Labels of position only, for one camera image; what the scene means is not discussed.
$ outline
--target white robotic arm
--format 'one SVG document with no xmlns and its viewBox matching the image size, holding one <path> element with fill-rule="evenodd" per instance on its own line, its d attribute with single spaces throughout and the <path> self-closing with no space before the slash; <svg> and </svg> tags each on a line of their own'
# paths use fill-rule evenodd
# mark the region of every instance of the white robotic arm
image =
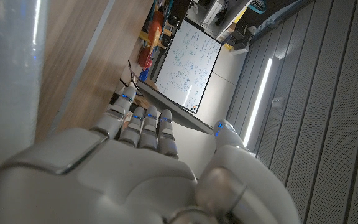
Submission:
<svg viewBox="0 0 358 224">
<path fill-rule="evenodd" d="M 216 153 L 196 180 L 178 160 L 172 114 L 137 108 L 131 87 L 90 131 L 69 129 L 0 167 L 0 223 L 299 223 L 282 183 L 214 127 Z"/>
<path fill-rule="evenodd" d="M 196 202 L 217 217 L 242 223 L 299 223 L 284 185 L 254 156 L 226 121 L 215 124 L 216 153 L 202 173 Z"/>
</svg>

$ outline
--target orange object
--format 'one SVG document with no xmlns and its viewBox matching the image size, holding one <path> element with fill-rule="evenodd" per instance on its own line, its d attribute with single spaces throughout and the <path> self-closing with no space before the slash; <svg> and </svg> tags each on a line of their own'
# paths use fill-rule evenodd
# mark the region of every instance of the orange object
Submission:
<svg viewBox="0 0 358 224">
<path fill-rule="evenodd" d="M 149 40 L 153 42 L 154 37 L 157 32 L 157 28 L 161 33 L 162 30 L 162 23 L 164 21 L 164 15 L 161 12 L 155 11 L 153 16 L 153 21 L 149 27 Z"/>
<path fill-rule="evenodd" d="M 149 52 L 150 47 L 145 47 L 140 51 L 139 59 L 137 61 L 143 70 L 146 70 L 152 66 L 152 61 L 150 60 L 151 54 L 149 54 Z"/>
</svg>

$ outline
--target floor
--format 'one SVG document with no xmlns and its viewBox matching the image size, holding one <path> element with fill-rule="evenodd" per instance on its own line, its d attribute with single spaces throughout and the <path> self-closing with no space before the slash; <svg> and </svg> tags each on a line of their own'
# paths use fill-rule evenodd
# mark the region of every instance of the floor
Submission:
<svg viewBox="0 0 358 224">
<path fill-rule="evenodd" d="M 36 141 L 100 118 L 152 2 L 50 1 Z"/>
</svg>

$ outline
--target cable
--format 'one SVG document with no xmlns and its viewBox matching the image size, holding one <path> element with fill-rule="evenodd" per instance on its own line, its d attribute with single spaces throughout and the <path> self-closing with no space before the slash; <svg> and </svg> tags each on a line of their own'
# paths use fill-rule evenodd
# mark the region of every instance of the cable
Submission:
<svg viewBox="0 0 358 224">
<path fill-rule="evenodd" d="M 130 75 L 131 75 L 131 82 L 134 84 L 134 86 L 136 87 L 136 89 L 137 89 L 140 93 L 142 93 L 141 90 L 139 89 L 139 87 L 137 87 L 137 85 L 136 85 L 136 83 L 135 83 L 135 81 L 134 81 L 134 75 L 132 74 L 132 67 L 131 67 L 131 63 L 130 63 L 129 59 L 128 59 L 128 65 L 129 65 L 129 73 L 130 73 Z"/>
<path fill-rule="evenodd" d="M 125 87 L 128 87 L 128 85 L 122 80 L 122 79 L 119 79 L 121 81 L 121 83 L 125 86 Z"/>
</svg>

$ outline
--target whiteboard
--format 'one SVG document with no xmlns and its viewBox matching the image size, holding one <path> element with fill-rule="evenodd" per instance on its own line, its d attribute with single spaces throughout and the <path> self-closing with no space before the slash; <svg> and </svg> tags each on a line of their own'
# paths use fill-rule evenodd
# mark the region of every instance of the whiteboard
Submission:
<svg viewBox="0 0 358 224">
<path fill-rule="evenodd" d="M 220 48 L 219 42 L 183 21 L 155 83 L 159 92 L 197 113 Z"/>
</svg>

